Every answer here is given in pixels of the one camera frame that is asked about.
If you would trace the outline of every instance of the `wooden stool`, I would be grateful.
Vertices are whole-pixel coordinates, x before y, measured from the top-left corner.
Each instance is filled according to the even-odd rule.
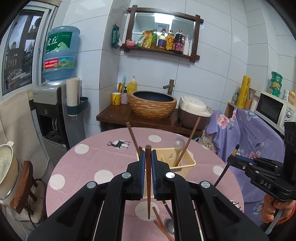
[[[24,161],[22,177],[17,187],[15,196],[10,202],[10,206],[20,214],[23,209],[27,210],[28,214],[33,215],[34,212],[26,205],[29,196],[36,202],[37,197],[32,193],[31,187],[38,187],[33,178],[33,165],[30,161]]]

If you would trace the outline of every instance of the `bronze faucet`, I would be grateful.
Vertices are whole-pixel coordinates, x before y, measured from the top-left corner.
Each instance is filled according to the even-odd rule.
[[[168,89],[168,95],[172,95],[173,93],[173,88],[175,87],[174,85],[174,80],[170,80],[170,84],[169,85],[165,85],[163,88],[164,89]]]

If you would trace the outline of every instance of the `yellow plastic wrap roll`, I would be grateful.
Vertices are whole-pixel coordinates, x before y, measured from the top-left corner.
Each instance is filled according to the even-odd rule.
[[[244,77],[242,78],[242,87],[239,92],[239,98],[237,100],[237,107],[238,108],[243,109],[246,104],[246,99],[247,99],[247,94],[248,94],[248,91],[250,88],[250,83],[251,83],[251,78],[244,75]]]

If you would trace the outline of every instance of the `yellow mug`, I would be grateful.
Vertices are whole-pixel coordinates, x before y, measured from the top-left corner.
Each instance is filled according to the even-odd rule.
[[[114,92],[112,93],[112,105],[120,105],[121,103],[121,93]]]

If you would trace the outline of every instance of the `round vessel sink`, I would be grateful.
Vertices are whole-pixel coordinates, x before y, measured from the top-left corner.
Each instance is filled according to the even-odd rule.
[[[173,113],[177,99],[153,91],[136,91],[130,94],[129,104],[136,115],[149,119],[162,119]]]

